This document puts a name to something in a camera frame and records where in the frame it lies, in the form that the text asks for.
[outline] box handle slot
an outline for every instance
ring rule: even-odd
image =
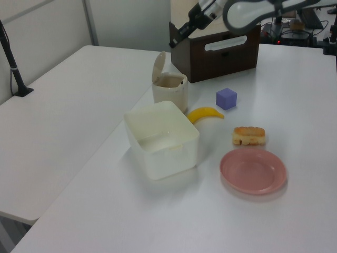
[[[217,41],[217,42],[213,42],[210,44],[206,44],[205,50],[206,51],[221,50],[221,49],[228,48],[228,47],[243,45],[246,41],[247,41],[246,35],[236,37],[236,38],[230,38],[228,40]]]

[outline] banana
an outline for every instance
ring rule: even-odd
[[[221,119],[224,118],[223,114],[212,107],[200,107],[195,109],[187,115],[187,118],[194,124],[198,119],[208,116],[219,117]]]

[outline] pink plate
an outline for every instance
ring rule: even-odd
[[[286,181],[286,169],[273,153],[252,148],[228,152],[220,162],[220,171],[230,186],[249,194],[266,194]]]

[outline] toy food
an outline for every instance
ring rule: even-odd
[[[264,145],[265,131],[263,128],[242,126],[234,128],[233,144],[235,145]]]
[[[198,119],[213,116],[223,119],[225,116],[212,107],[201,107],[195,109],[187,115],[187,118],[194,124]]]

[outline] white table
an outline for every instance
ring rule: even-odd
[[[32,225],[151,83],[157,52],[86,46],[0,106],[0,216]]]
[[[335,57],[320,49],[260,45],[256,69],[190,85],[189,111],[221,111],[215,92],[225,87],[238,93],[237,107],[225,111],[224,120],[196,123],[195,168],[149,180],[121,122],[13,253],[334,252]],[[152,103],[148,89],[134,109]],[[266,129],[260,148],[287,168],[288,182],[275,193],[243,194],[221,179],[220,159],[237,148],[233,128],[245,125]]]

